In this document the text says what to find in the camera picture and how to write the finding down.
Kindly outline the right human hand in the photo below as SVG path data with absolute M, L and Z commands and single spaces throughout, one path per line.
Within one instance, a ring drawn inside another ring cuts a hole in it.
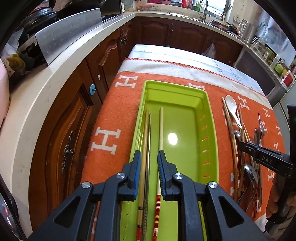
M 280 192 L 278 190 L 278 175 L 276 174 L 273 178 L 273 185 L 270 190 L 270 195 L 268 199 L 268 204 L 266 207 L 266 217 L 270 218 L 274 213 L 278 210 L 278 205 L 276 204 L 280 198 Z M 295 207 L 296 207 L 296 197 L 295 194 L 291 194 L 287 199 L 287 205 L 290 207 L 288 218 L 293 217 L 295 215 Z

